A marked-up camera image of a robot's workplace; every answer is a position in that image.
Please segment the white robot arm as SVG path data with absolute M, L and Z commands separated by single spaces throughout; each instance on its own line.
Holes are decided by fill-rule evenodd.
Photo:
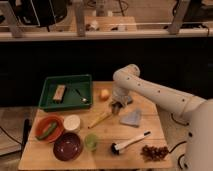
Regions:
M 135 64 L 115 71 L 113 80 L 112 98 L 123 107 L 133 91 L 189 123 L 184 171 L 213 171 L 213 99 L 141 79 Z

